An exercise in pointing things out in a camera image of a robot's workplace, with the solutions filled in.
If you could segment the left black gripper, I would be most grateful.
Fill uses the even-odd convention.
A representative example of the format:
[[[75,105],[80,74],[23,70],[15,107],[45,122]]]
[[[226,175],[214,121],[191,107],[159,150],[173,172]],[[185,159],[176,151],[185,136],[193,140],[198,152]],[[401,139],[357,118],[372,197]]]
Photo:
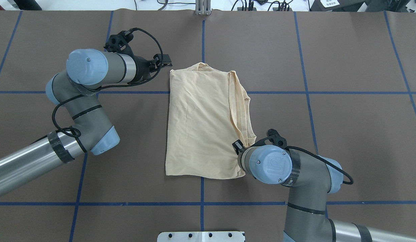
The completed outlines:
[[[141,56],[135,55],[134,62],[137,68],[134,83],[150,81],[153,78],[151,76],[152,73],[157,75],[161,68],[173,66],[168,54],[156,54],[152,60],[146,60]]]

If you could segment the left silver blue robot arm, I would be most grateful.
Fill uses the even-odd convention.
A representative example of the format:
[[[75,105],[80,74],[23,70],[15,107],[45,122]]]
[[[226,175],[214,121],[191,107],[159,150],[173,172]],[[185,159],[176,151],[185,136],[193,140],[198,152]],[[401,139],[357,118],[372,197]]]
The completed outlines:
[[[0,159],[0,198],[88,151],[100,155],[119,144],[96,94],[102,88],[144,84],[152,73],[171,66],[168,54],[146,60],[130,53],[72,51],[66,69],[46,85],[46,95],[56,105],[52,113],[56,130]]]

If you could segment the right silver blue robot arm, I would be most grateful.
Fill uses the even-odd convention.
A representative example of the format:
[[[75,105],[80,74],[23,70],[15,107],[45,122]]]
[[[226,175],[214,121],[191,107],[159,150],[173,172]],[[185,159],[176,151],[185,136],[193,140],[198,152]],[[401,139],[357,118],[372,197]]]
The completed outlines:
[[[327,196],[352,185],[352,177],[330,158],[284,141],[250,147],[233,143],[238,164],[256,180],[289,188],[285,242],[416,242],[416,237],[326,217]]]

